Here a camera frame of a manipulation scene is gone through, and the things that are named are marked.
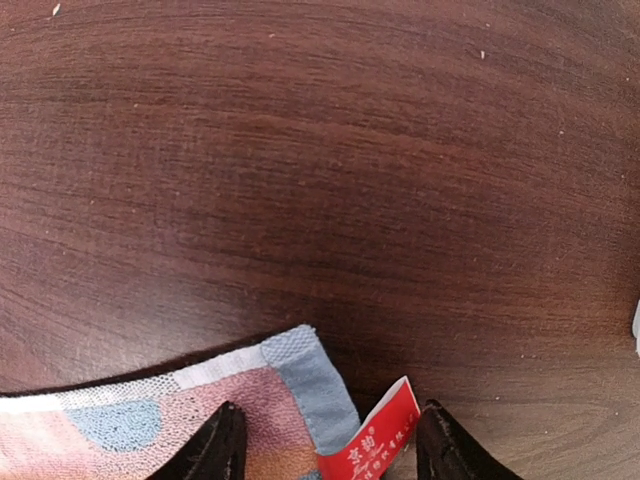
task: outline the red label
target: red label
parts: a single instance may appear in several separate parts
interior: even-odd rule
[[[420,408],[407,377],[387,391],[340,452],[318,456],[324,480],[377,480],[407,444]]]

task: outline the terry cloth towel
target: terry cloth towel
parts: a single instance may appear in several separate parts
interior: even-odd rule
[[[144,480],[225,401],[247,418],[247,480],[319,479],[360,426],[306,325],[164,375],[0,398],[0,479]]]

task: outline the dark brown wooden surface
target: dark brown wooden surface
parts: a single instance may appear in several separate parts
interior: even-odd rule
[[[55,3],[0,5],[0,389],[308,322],[363,413],[637,479],[636,0]]]

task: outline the blue patch pattern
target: blue patch pattern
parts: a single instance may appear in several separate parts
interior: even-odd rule
[[[162,429],[160,406],[153,400],[79,408],[65,414],[88,440],[108,452],[142,450]]]

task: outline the wooden table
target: wooden table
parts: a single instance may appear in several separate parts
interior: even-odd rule
[[[636,0],[55,3],[0,6],[2,390],[310,323],[362,413],[637,478]]]

